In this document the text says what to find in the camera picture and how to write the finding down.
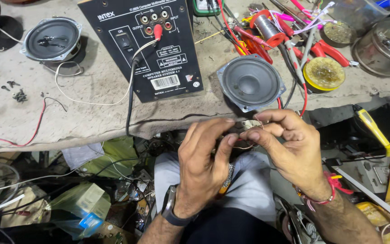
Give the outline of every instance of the jeans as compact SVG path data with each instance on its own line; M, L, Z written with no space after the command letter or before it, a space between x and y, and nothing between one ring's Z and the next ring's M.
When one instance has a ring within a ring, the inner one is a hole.
M252 216L273 223L276 219L275 203L270 187L268 156L260 152L245 152L234 165L231 186L225 196L216 201L224 208L239 208ZM180 183L180 164L177 153L164 153L156 158L154 188L157 212L162 210L166 191L170 185Z

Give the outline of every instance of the speaker frame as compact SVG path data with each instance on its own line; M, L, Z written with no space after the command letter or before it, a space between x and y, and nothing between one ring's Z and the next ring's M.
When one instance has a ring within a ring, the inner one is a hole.
M272 72L275 74L276 76L276 80L278 82L278 91L277 91L277 95L275 96L274 99L271 99L265 103L260 103L259 105L257 106L254 106L254 105L250 105L250 104L244 104L244 103L241 103L239 101L236 101L233 99L233 96L231 94L229 94L228 90L225 89L225 82L224 82L224 72L225 70L233 63L235 62L238 62L240 61L241 59L257 59L257 61L265 64L270 70L272 70ZM223 66L222 68L220 68L217 72L216 72L218 78L219 78L219 82L221 84L221 89L222 89L222 92L233 102L237 105L237 107L239 107L242 112L244 113L247 113L247 112L250 112L250 111L253 111L253 110L256 110L256 109L259 109L259 108L263 108L273 102L276 101L276 99L278 99L278 97L280 97L285 91L286 91L286 87L284 85L284 83L282 82L282 79L281 79L281 76L279 75L278 71L271 65L269 64L266 60L264 60L262 57L260 57L258 54L251 54L251 55L245 55L245 56L239 56L239 57L236 57L234 59L232 59L230 62L228 62L227 64L225 64L225 66Z
M28 43L28 39L30 37L30 34L33 30L35 30L38 26L46 23L46 22L49 22L49 21L56 21L56 20L65 20L65 21L68 21L68 22L71 22L77 29L78 29L78 37L77 37L77 40L76 40L76 45L73 45L72 48L68 49L67 52L59 55L59 56L56 56L54 58L48 58L48 59L42 59L42 58L37 58L36 56L32 55L31 53L28 52L28 49L26 48L26 45ZM25 36L24 38L24 41L22 43L22 49L19 51L20 53L24 54L25 56L29 57L29 58L32 58L34 60L38 60L38 61L63 61L63 60L68 60L70 58L73 58L73 55L70 55L70 53L73 51L73 49L75 47L77 47L77 45L79 45L79 39L81 38L81 31L82 31L82 24L79 24L78 22L74 21L73 19L70 19L70 18L66 18L66 17L55 17L55 18L52 18L52 19L42 19L34 28L32 28Z

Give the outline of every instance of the red rca plug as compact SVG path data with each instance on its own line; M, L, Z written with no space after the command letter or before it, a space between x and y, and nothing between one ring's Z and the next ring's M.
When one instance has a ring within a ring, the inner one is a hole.
M162 25L156 24L154 26L154 38L157 41L160 41L161 37L162 37Z

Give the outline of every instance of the barcode sticker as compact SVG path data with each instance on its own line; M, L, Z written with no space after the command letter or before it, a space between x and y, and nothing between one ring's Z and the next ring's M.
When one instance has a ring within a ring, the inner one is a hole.
M155 90L165 89L172 86L180 86L180 80L177 75L170 75L167 77L157 78L151 80Z

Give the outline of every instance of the workbench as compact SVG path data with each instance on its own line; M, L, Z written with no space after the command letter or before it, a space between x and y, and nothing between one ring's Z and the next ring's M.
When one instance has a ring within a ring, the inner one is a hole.
M263 1L270 9L278 10L268 0ZM291 2L282 2L296 9ZM244 14L247 16L249 13L247 7L251 3L261 4L261 1L226 1L231 11L239 13L239 19ZM311 9L311 4L307 1L302 1L302 5ZM3 15L20 20L24 26L23 36L41 19L52 16L66 16L83 24L82 36L88 38L87 54L81 63L85 71L82 75L60 76L58 83L68 96L82 101L114 103L123 97L128 82L79 10L76 0L41 0L27 5L1 3L1 8ZM218 25L213 17L210 18L211 24L206 17L194 17L194 20L201 22L200 25L194 24L196 26L193 28L194 41L218 31ZM219 34L196 44L195 47L204 91L151 103L141 103L138 97L134 96L130 127L133 135L151 138L159 132L186 129L192 122L216 117L245 120L244 115L238 113L224 99L216 76L219 68L238 56L232 43ZM17 44L0 53L0 138L18 144L23 144L31 138L43 106L43 97L40 96L42 92L60 101L68 111L65 112L57 102L48 100L38 135L32 143L18 148L0 141L0 152L62 149L125 135L127 98L114 106L72 102L58 91L54 73L45 69L39 62L20 54L20 48L21 44ZM340 51L346 58L352 60L349 47ZM291 74L279 52L270 50L269 54L288 89L283 94L285 101L293 83ZM375 98L370 95L377 92L380 97L390 96L390 78L377 78L355 67L347 67L345 72L346 81L337 90L310 95L307 110L369 102ZM22 88L28 95L28 101L18 103L12 98L13 91L1 89L1 86L7 85L7 81L21 84L18 88ZM266 108L277 106L273 103ZM298 86L288 108L301 110L302 106L302 89Z

